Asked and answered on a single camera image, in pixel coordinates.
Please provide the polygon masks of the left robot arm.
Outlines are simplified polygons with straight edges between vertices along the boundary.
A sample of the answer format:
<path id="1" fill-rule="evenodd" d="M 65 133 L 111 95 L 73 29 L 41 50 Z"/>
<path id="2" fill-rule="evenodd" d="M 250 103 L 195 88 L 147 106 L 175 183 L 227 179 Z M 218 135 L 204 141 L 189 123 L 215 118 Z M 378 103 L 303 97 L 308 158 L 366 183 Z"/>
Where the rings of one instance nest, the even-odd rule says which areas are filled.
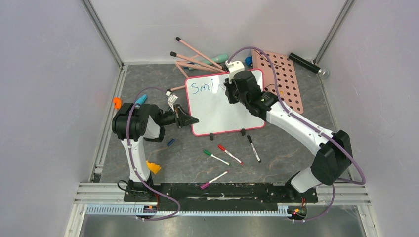
<path id="1" fill-rule="evenodd" d="M 112 120 L 112 132 L 121 141 L 129 166 L 126 194 L 137 195 L 143 201 L 155 196 L 155 187 L 144 150 L 144 142 L 162 142 L 165 126 L 174 124 L 178 128 L 199 122 L 188 114 L 180 104 L 166 111 L 154 104 L 122 104 Z"/>

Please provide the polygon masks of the pink framed whiteboard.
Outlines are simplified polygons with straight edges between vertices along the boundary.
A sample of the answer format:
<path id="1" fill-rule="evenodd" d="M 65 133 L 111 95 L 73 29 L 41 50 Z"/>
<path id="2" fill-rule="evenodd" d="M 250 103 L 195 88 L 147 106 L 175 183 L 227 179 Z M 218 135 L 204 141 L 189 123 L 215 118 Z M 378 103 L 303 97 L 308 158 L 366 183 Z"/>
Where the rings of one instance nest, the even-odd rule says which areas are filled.
<path id="1" fill-rule="evenodd" d="M 241 103 L 230 104 L 224 80 L 228 73 L 189 77 L 185 80 L 189 114 L 199 120 L 192 125 L 195 136 L 263 128 L 262 119 L 251 115 Z"/>

